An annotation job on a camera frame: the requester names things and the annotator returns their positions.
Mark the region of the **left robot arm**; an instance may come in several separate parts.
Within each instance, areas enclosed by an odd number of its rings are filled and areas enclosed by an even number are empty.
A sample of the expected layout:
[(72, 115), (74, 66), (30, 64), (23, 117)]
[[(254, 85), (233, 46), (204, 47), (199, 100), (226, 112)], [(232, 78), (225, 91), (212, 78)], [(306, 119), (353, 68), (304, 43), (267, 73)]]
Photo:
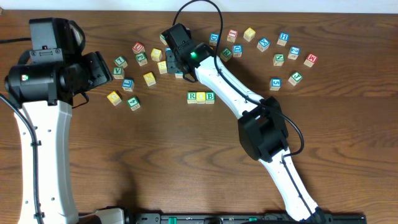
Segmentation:
[(69, 130), (76, 95), (113, 78), (99, 52), (83, 53), (85, 35), (62, 18), (29, 22), (32, 48), (5, 77), (22, 149), (21, 223), (78, 223)]

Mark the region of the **green B block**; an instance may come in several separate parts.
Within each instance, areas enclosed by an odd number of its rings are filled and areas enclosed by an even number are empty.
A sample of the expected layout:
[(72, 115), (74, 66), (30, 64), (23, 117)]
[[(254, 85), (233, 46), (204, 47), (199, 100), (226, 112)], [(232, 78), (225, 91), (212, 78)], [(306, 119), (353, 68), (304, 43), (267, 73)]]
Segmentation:
[(215, 93), (214, 92), (206, 92), (205, 93), (205, 103), (206, 104), (214, 104), (215, 103)]

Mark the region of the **blue T block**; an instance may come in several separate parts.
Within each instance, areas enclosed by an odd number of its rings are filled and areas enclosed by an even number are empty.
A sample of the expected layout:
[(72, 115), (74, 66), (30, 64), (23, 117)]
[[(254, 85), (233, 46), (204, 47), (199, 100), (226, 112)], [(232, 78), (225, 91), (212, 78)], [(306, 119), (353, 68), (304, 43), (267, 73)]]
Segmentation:
[(175, 73), (175, 77), (176, 78), (183, 78), (183, 73), (182, 72)]

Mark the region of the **yellow O block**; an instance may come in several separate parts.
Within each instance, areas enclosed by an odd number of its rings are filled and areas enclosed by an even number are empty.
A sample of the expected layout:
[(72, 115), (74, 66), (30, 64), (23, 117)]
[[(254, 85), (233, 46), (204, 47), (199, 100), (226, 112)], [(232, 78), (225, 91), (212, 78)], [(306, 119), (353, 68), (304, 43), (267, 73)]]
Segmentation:
[(206, 93), (205, 92), (196, 92), (196, 102), (197, 102), (197, 104), (205, 104), (206, 103)]

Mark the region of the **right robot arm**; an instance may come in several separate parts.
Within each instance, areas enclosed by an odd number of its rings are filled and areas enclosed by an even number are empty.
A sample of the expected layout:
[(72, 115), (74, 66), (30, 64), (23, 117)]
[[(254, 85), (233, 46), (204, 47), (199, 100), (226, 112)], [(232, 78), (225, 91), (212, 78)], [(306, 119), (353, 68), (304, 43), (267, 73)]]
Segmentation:
[(237, 117), (243, 149), (266, 168), (288, 215), (298, 222), (324, 222), (324, 213), (307, 192), (293, 164), (286, 127), (291, 119), (282, 113), (279, 102), (273, 97), (264, 99), (243, 85), (223, 65), (216, 50), (205, 43), (196, 44), (184, 25), (175, 24), (162, 35), (176, 66), (191, 76), (189, 81), (207, 86)]

